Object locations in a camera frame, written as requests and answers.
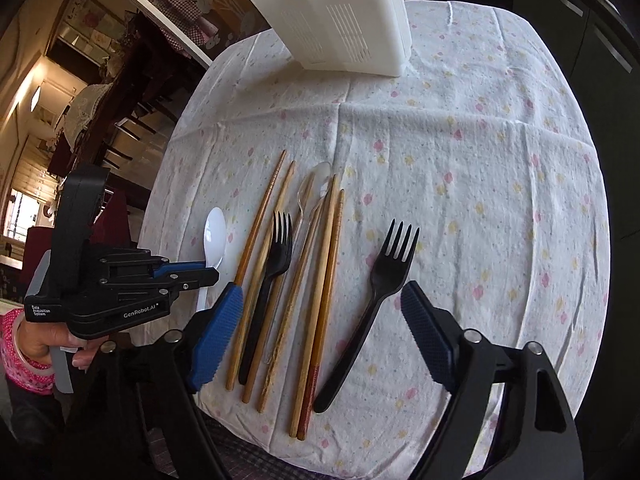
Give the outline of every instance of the hand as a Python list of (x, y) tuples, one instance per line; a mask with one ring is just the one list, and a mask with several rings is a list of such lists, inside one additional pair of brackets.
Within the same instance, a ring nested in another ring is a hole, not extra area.
[(65, 323), (32, 323), (24, 320), (17, 330), (16, 343), (22, 355), (44, 365), (51, 364), (50, 346), (83, 348), (76, 352), (72, 365), (87, 370), (100, 345), (108, 337), (87, 341), (74, 336)]

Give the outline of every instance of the white plastic container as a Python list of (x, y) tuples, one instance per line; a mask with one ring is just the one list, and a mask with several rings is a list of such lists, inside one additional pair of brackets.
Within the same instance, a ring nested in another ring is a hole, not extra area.
[(402, 75), (411, 54), (404, 0), (251, 0), (302, 66)]

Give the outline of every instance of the fork handle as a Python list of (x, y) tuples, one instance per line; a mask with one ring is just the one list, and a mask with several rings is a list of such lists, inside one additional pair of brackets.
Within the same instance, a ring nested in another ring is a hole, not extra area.
[(349, 339), (347, 347), (342, 352), (340, 359), (331, 371), (331, 375), (329, 375), (329, 378), (324, 383), (322, 390), (320, 390), (320, 393), (314, 401), (314, 411), (316, 413), (325, 412), (331, 403), (334, 402), (335, 396), (340, 391), (344, 380), (347, 378), (347, 375), (349, 375), (351, 367), (353, 367), (354, 362), (356, 362), (358, 358), (360, 349), (362, 345), (364, 345), (364, 341), (369, 334), (369, 330), (371, 330), (373, 322), (376, 320), (376, 314), (384, 299), (384, 296), (381, 297), (374, 294), (369, 301), (356, 330), (353, 332), (351, 339)]
[(249, 333), (246, 337), (246, 343), (244, 344), (244, 353), (242, 354), (240, 371), (238, 373), (238, 382), (243, 386), (249, 378), (251, 361), (254, 360), (255, 348), (258, 346), (258, 338), (260, 337), (260, 329), (264, 323), (264, 315), (266, 312), (267, 300), (269, 299), (269, 293), (271, 291), (271, 283), (273, 283), (273, 278), (265, 276), (262, 280), (262, 285), (260, 286), (258, 300), (255, 303), (254, 316), (252, 317), (251, 325), (249, 326)]

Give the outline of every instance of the curtain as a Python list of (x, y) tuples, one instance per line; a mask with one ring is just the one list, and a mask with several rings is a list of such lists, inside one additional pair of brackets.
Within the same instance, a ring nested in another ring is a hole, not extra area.
[(49, 158), (38, 149), (39, 143), (40, 139), (37, 137), (27, 137), (11, 187), (39, 202), (47, 203), (55, 199), (58, 181), (47, 173)]

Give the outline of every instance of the pink sleeve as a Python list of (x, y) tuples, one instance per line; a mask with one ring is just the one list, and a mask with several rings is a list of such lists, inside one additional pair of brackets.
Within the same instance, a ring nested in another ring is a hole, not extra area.
[(0, 354), (4, 370), (7, 377), (21, 388), (35, 394), (49, 395), (54, 383), (51, 366), (32, 361), (15, 347), (14, 333), (23, 319), (24, 311), (21, 308), (14, 308), (1, 318)]

